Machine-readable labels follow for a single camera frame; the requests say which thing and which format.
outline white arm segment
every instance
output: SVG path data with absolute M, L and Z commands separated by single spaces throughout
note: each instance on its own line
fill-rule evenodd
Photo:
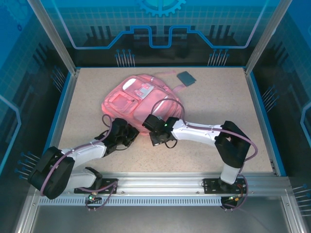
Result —
M 87 169 L 72 171 L 64 192 L 72 191 L 77 187 L 89 188 L 93 185 L 95 180 L 96 176 L 94 173 Z
M 93 159 L 103 158 L 103 156 L 105 155 L 106 149 L 107 147 L 102 142 L 100 142 L 96 145 L 90 145 L 90 146 L 75 150 L 72 154 L 68 155 L 68 157 L 71 157 L 75 160 L 74 166 L 73 166 L 73 169 L 75 169 L 76 167 L 82 164 L 85 164 L 86 162 L 91 161 Z M 71 149 L 63 149 L 62 153 L 65 154 L 69 150 Z
M 208 128 L 217 128 L 221 129 L 221 125 L 201 125 L 196 123 L 187 122 L 189 125 L 199 126 L 199 127 L 208 127 Z M 210 131 L 210 130 L 197 130 L 189 128 L 183 122 L 183 120 L 178 120 L 174 126 L 172 135 L 177 140 L 191 140 L 195 142 L 201 142 L 208 144 L 210 146 L 215 146 L 215 137 L 220 134 L 219 131 Z

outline beige work surface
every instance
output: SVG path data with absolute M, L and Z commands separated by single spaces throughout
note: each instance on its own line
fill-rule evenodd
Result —
M 84 144 L 107 129 L 101 120 L 101 103 L 125 78 L 172 70 L 188 71 L 196 79 L 193 85 L 178 93 L 186 109 L 186 121 L 209 125 L 233 121 L 259 149 L 258 155 L 245 163 L 243 171 L 272 171 L 242 68 L 82 68 L 59 148 Z M 181 84 L 176 74 L 158 77 L 171 88 Z M 165 145 L 153 147 L 149 136 L 143 135 L 127 150 L 115 151 L 86 165 L 100 172 L 220 172 L 223 168 L 214 147 L 185 140 L 173 149 Z

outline pink backpack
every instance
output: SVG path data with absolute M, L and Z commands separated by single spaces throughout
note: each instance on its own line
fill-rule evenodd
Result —
M 125 79 L 102 102 L 102 111 L 112 118 L 123 118 L 141 133 L 149 131 L 142 126 L 153 105 L 161 99 L 178 100 L 176 94 L 159 78 L 147 74 L 132 75 Z M 182 109 L 174 101 L 162 101 L 153 115 L 167 120 L 181 117 Z

